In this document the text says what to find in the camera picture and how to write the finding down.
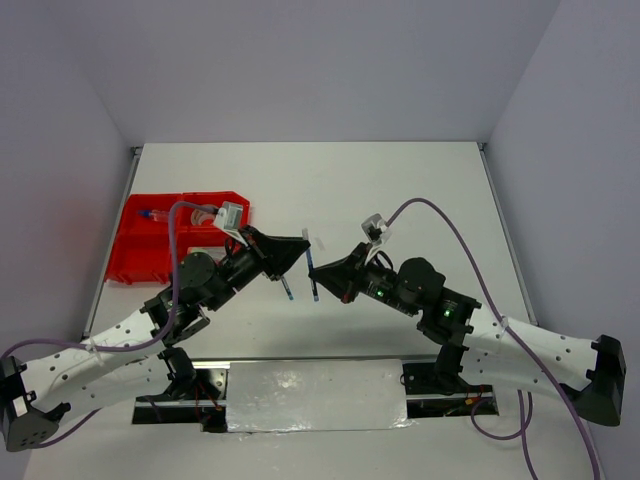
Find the large clear tape roll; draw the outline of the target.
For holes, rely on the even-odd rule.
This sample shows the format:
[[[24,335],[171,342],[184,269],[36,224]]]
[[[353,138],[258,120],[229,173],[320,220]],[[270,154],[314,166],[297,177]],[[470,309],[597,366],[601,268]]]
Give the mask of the large clear tape roll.
[[[192,210],[190,222],[192,226],[211,227],[214,225],[218,208],[214,205],[201,205]]]

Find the blue cap glue bottle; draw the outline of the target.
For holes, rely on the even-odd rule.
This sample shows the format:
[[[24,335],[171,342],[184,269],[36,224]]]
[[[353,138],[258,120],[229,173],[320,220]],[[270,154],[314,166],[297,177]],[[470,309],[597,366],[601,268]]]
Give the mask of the blue cap glue bottle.
[[[138,210],[137,214],[144,219],[158,223],[168,223],[170,219],[170,212],[157,209],[144,209]]]

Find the orange highlighter pen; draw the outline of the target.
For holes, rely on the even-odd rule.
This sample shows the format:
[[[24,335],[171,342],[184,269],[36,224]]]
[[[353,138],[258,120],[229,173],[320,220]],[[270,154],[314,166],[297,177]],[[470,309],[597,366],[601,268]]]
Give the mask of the orange highlighter pen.
[[[221,246],[193,246],[187,249],[187,253],[206,253],[210,256],[224,256],[226,251]]]

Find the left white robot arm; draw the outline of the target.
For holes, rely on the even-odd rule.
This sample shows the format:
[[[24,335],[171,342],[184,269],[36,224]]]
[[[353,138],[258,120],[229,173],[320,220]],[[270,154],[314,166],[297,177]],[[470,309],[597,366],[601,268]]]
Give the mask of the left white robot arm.
[[[257,277],[279,281],[309,249],[302,237],[247,225],[219,261],[203,252],[177,264],[171,284],[115,326],[44,358],[1,360],[1,432],[9,452],[52,444],[62,424],[142,396],[189,396],[199,383],[182,341]]]

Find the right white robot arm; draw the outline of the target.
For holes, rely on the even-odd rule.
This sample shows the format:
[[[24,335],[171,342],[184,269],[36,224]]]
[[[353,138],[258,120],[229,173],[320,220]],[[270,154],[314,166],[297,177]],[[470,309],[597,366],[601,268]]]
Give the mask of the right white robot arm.
[[[344,304],[366,295],[418,316],[418,331],[441,347],[434,372],[442,389],[491,385],[564,394],[580,418],[620,424],[626,364],[619,340],[575,338],[498,319],[487,305],[447,288],[445,276],[426,259],[409,258],[393,270],[368,254],[361,243],[348,256],[313,268],[309,277]]]

